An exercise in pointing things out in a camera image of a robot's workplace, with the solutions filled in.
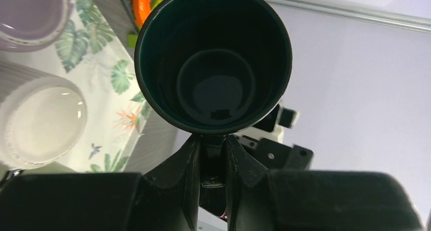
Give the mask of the orange arch brick assembly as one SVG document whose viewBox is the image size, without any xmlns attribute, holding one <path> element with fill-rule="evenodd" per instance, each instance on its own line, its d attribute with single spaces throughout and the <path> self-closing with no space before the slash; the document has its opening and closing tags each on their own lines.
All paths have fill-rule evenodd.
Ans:
<svg viewBox="0 0 431 231">
<path fill-rule="evenodd" d="M 132 26 L 138 32 L 151 11 L 163 0 L 120 0 Z"/>
</svg>

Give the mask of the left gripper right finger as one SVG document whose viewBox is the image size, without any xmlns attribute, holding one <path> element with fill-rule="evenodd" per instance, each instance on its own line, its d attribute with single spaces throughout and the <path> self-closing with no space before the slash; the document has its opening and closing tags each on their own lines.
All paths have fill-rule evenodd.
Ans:
<svg viewBox="0 0 431 231">
<path fill-rule="evenodd" d="M 225 140 L 228 230 L 423 230 L 404 188 L 379 172 L 269 170 Z"/>
</svg>

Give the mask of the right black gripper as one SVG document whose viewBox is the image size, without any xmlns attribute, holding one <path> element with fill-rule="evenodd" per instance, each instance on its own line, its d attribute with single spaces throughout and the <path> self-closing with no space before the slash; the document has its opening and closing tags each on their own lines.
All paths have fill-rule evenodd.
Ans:
<svg viewBox="0 0 431 231">
<path fill-rule="evenodd" d="M 268 169 L 304 171 L 311 165 L 313 151 L 293 145 L 292 147 L 262 138 L 237 137 L 246 152 Z"/>
</svg>

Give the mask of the small green cube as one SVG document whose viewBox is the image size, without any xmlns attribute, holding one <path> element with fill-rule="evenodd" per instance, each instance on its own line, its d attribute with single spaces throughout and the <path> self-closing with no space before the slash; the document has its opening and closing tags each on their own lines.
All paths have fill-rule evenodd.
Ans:
<svg viewBox="0 0 431 231">
<path fill-rule="evenodd" d="M 138 40 L 138 34 L 128 34 L 127 35 L 127 45 L 130 48 L 135 48 Z"/>
</svg>

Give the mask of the teal mug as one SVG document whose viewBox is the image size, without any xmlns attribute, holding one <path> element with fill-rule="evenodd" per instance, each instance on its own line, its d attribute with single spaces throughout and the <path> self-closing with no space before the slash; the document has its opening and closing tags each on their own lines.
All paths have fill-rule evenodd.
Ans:
<svg viewBox="0 0 431 231">
<path fill-rule="evenodd" d="M 238 157 L 250 158 L 235 133 L 277 106 L 292 58 L 287 29 L 264 0 L 162 1 L 138 35 L 136 78 L 153 110 L 191 137 L 145 179 L 225 183 Z"/>
</svg>

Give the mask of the lilac mug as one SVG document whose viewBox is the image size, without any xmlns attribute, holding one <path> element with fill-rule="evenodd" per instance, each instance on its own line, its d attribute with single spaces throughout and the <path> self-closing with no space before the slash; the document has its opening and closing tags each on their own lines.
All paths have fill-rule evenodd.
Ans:
<svg viewBox="0 0 431 231">
<path fill-rule="evenodd" d="M 34 52 L 66 29 L 72 0 L 1 0 L 1 50 Z"/>
</svg>

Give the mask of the leaf patterned metal tray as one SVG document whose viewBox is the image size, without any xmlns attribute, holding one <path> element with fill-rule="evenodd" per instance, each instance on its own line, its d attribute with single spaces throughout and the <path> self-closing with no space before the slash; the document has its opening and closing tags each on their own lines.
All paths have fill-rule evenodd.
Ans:
<svg viewBox="0 0 431 231">
<path fill-rule="evenodd" d="M 131 159 L 151 107 L 134 63 L 93 0 L 72 0 L 68 26 L 54 44 L 30 53 L 1 52 L 15 62 L 72 81 L 87 104 L 85 131 L 56 163 L 75 172 L 120 172 Z"/>
</svg>

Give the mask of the white mug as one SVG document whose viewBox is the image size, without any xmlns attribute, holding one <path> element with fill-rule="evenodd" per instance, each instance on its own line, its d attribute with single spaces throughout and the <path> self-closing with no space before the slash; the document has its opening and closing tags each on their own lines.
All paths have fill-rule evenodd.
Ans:
<svg viewBox="0 0 431 231">
<path fill-rule="evenodd" d="M 46 166 L 82 137 L 87 105 L 70 80 L 1 62 L 1 164 L 10 170 Z"/>
</svg>

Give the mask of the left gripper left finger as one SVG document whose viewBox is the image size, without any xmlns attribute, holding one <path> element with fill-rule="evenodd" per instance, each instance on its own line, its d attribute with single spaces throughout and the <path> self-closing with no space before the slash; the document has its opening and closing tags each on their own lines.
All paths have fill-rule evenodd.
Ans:
<svg viewBox="0 0 431 231">
<path fill-rule="evenodd" d="M 201 139 L 146 174 L 40 174 L 1 190 L 1 230 L 196 230 Z"/>
</svg>

